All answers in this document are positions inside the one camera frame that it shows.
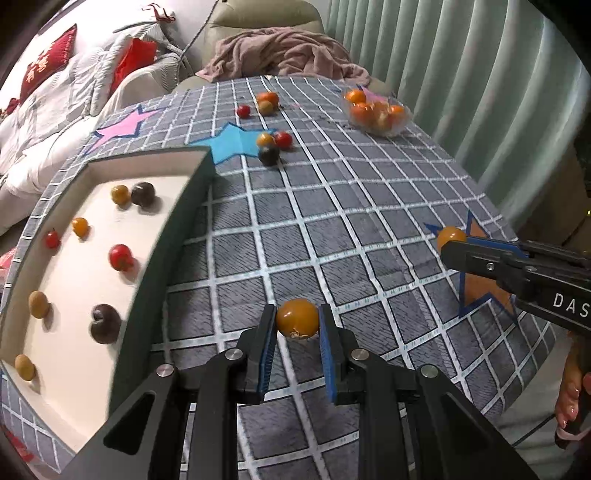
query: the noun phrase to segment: pink star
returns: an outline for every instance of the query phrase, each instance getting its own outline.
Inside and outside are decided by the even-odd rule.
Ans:
[[[137,137],[139,135],[139,129],[142,121],[151,117],[159,110],[150,110],[149,112],[143,112],[141,105],[126,116],[123,120],[105,128],[98,129],[94,134],[99,137],[98,141],[88,149],[86,153],[90,153],[96,150],[101,145],[107,143],[111,138],[121,137]]]

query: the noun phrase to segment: plastic container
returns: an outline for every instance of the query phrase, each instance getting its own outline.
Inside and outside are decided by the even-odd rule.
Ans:
[[[365,99],[360,89],[343,90],[340,98],[341,109],[349,123],[378,137],[399,135],[413,119],[410,109],[393,98],[372,96],[360,102]]]

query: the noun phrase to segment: metal screw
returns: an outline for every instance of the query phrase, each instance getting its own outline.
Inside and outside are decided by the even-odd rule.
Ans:
[[[170,377],[174,372],[174,367],[171,364],[162,364],[156,369],[159,377]]]
[[[242,358],[242,350],[239,348],[230,348],[226,351],[226,358],[228,360],[239,360]]]
[[[423,365],[421,367],[421,375],[427,378],[435,378],[439,374],[439,370],[434,365]]]
[[[365,348],[356,348],[351,352],[351,358],[363,362],[369,358],[369,352]]]

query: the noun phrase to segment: table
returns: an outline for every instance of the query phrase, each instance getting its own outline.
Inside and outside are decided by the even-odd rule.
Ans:
[[[219,177],[168,281],[151,365],[203,364],[257,324],[265,303],[306,297],[330,303],[336,321],[390,363],[437,365],[494,419],[532,379],[556,332],[508,303],[502,307],[502,299],[484,294],[472,302],[474,279],[443,267],[435,233],[456,225],[495,239],[515,234],[416,125],[391,140],[352,129],[339,108],[341,88],[327,79],[253,77],[143,103],[143,112],[156,112],[135,134],[100,145],[92,136],[67,161],[33,212],[16,258],[36,230],[43,202],[54,201],[59,185],[90,159],[178,147],[216,135],[228,122],[290,131],[294,148],[281,154],[278,168],[244,155],[217,166]],[[279,94],[278,113],[235,115],[238,104],[253,105],[266,90]],[[133,110],[114,113],[103,128]],[[483,285],[475,289],[482,293]],[[239,407],[240,479],[352,477],[358,412],[331,406],[323,386],[318,338],[280,336],[267,401]],[[72,453],[6,376],[2,387],[6,425],[52,468],[64,468]],[[187,450],[183,469],[186,463]]]

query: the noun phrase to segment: finger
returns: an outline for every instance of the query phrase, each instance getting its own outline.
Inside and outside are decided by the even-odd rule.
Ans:
[[[564,372],[562,375],[563,384],[565,385],[574,385],[579,391],[582,386],[583,381],[583,373],[579,368],[579,349],[577,344],[574,343],[568,356],[566,357],[566,362],[564,363]]]
[[[558,411],[564,415],[567,420],[574,420],[579,413],[579,402],[572,401],[568,397],[560,397],[558,399]]]
[[[583,377],[583,386],[586,392],[591,395],[591,372]]]
[[[556,413],[556,421],[561,429],[566,428],[566,418],[560,412]]]
[[[579,395],[581,393],[581,389],[577,388],[577,385],[570,382],[570,383],[564,385],[563,392],[565,395],[568,395],[569,398],[571,398],[572,400],[578,400]]]

